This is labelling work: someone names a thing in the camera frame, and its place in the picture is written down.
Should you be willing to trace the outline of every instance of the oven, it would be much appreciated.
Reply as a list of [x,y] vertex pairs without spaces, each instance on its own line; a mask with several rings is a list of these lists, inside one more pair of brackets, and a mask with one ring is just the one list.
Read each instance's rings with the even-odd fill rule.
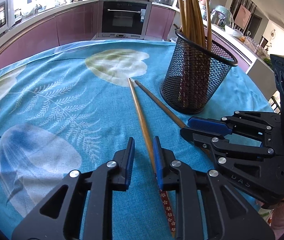
[[103,0],[98,36],[144,39],[151,5],[141,0]]

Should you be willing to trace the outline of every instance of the blue gripper pad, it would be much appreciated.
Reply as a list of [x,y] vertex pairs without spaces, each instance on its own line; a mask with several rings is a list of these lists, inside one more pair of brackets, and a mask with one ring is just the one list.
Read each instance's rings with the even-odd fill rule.
[[163,161],[161,160],[162,147],[159,141],[159,137],[155,136],[153,139],[153,155],[156,170],[156,178],[159,189],[163,189]]
[[134,160],[134,152],[135,152],[135,142],[132,137],[130,137],[128,146],[126,148],[126,151],[129,151],[128,155],[128,161],[126,163],[126,168],[125,168],[125,187],[126,189],[129,189],[130,183],[131,183],[131,177],[132,177],[132,169],[133,169],[133,160]]
[[227,134],[232,134],[232,129],[228,128],[228,126],[225,123],[222,123],[218,120],[215,121],[212,119],[191,117],[187,121],[187,125],[192,129],[219,133],[223,136],[226,136]]

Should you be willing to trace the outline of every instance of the mesh pen holder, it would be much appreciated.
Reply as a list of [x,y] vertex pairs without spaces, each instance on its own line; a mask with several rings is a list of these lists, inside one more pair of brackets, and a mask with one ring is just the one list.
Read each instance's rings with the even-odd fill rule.
[[196,114],[204,108],[222,83],[236,58],[212,41],[212,52],[184,37],[179,30],[169,69],[160,86],[165,102],[183,114]]

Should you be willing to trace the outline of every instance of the oven handle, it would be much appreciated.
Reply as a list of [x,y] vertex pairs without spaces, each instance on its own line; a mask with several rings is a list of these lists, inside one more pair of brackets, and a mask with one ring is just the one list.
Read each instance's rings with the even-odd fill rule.
[[135,12],[141,14],[141,11],[125,11],[125,10],[107,10],[108,12]]

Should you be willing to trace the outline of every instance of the fern print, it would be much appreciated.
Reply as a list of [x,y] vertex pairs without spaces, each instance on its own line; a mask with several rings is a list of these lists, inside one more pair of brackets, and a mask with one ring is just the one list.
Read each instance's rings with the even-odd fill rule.
[[[63,133],[69,143],[81,147],[92,164],[96,166],[99,160],[100,136],[95,134],[98,133],[101,128],[92,129],[92,127],[96,126],[100,119],[88,122],[88,118],[92,117],[97,109],[93,109],[91,112],[85,114],[81,112],[83,109],[90,108],[90,104],[93,102],[94,98],[85,104],[74,104],[81,98],[86,89],[74,96],[64,96],[70,92],[80,80],[80,78],[78,78],[72,84],[63,86],[68,71],[59,80],[53,83],[35,87],[35,85],[45,79],[48,74],[49,72],[44,73],[21,92],[11,93],[18,94],[15,106],[11,112],[19,110],[17,114],[24,114],[31,111],[36,105],[41,104],[39,112],[26,120],[40,120],[38,126],[43,127],[44,125],[48,125],[48,130],[58,128],[55,134],[60,135]],[[27,106],[20,109],[21,102],[26,95],[32,96]]]

